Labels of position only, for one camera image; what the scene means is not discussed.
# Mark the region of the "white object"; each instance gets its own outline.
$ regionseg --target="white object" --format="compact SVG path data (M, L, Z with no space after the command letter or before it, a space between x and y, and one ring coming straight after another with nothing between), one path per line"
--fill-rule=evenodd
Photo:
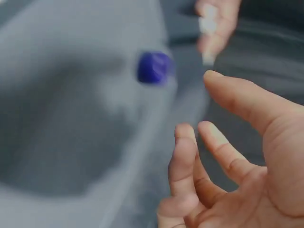
M203 7L202 14L204 17L199 18L200 32L210 36L215 33L217 29L216 17L218 15L218 8L213 5L206 4ZM211 53L203 53L202 58L204 66L211 66L214 64L215 56Z

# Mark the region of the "gray surface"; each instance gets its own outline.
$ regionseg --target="gray surface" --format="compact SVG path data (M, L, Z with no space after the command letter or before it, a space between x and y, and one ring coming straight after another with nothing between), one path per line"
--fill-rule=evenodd
M141 51L167 51L158 7L38 0L6 20L1 227L107 228L116 219L176 91L175 80L135 80Z

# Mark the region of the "hand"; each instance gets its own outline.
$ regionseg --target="hand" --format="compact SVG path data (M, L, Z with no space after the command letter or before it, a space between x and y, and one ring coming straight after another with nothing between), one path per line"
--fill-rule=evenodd
M211 35L205 34L198 43L199 51L206 56L216 56L226 46L231 34L234 32L241 0L198 0L196 11L205 17L210 10L210 5L216 7L217 28Z
M266 167L246 160L212 123L199 123L208 150L239 185L226 192L202 166L192 127L178 125L168 172L172 196L159 205L158 227L304 227L304 107L213 71L204 81L219 105L261 134Z

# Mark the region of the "palm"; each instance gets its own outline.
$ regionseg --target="palm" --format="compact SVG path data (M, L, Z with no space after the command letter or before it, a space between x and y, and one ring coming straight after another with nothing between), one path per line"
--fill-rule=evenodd
M209 122L198 130L239 188L226 192L202 166L194 130L180 124L169 165L172 197L159 206L159 228L304 227L304 108L248 81L205 77L211 97L263 136L266 167L251 164Z
M280 213L271 203L265 189L266 173L266 169L256 169L238 190L226 193L197 219L203 224L211 223L225 228L280 227L275 225Z

